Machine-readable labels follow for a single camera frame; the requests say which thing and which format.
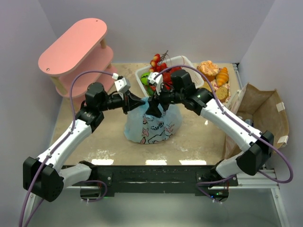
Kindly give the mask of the blue plastic bag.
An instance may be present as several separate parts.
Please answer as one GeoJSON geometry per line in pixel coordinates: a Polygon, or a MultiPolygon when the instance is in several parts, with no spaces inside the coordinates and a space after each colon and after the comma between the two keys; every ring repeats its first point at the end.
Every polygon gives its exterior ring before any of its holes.
{"type": "Polygon", "coordinates": [[[125,137],[139,144],[155,144],[168,140],[179,130],[182,116],[177,105],[170,105],[167,111],[159,105],[161,117],[147,115],[148,98],[142,98],[144,105],[135,108],[127,115],[124,128],[125,137]]]}

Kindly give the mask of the brown jute grocery bag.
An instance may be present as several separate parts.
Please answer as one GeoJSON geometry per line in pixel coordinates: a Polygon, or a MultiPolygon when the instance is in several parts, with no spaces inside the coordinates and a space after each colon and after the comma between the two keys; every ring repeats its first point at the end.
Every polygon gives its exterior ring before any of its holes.
{"type": "Polygon", "coordinates": [[[262,91],[246,84],[228,101],[226,107],[242,120],[252,120],[253,127],[274,135],[274,147],[287,145],[289,124],[285,104],[277,90],[262,91]]]}

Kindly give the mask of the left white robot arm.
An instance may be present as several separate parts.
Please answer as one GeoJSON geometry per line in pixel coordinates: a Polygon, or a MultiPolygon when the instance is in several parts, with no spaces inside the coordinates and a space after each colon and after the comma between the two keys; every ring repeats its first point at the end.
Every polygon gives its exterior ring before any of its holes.
{"type": "Polygon", "coordinates": [[[125,78],[115,82],[117,93],[109,95],[101,83],[88,86],[80,110],[68,129],[37,158],[28,157],[23,163],[23,188],[42,199],[52,202],[62,190],[76,183],[87,181],[93,165],[81,162],[63,169],[63,164],[73,151],[90,136],[104,120],[104,111],[122,108],[126,114],[145,102],[130,92],[125,78]]]}

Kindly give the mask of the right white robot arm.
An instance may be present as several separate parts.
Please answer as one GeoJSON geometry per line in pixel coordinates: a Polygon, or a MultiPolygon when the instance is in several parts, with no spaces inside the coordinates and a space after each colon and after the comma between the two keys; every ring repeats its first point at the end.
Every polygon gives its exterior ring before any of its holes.
{"type": "Polygon", "coordinates": [[[241,172],[255,175],[271,157],[274,135],[248,125],[228,110],[210,91],[196,88],[187,71],[173,72],[171,80],[172,89],[167,90],[161,74],[149,74],[147,81],[156,90],[148,100],[149,108],[146,113],[160,117],[159,105],[166,111],[169,105],[183,104],[188,110],[211,121],[236,142],[241,152],[220,161],[215,166],[214,173],[209,174],[210,180],[216,181],[241,172]]]}

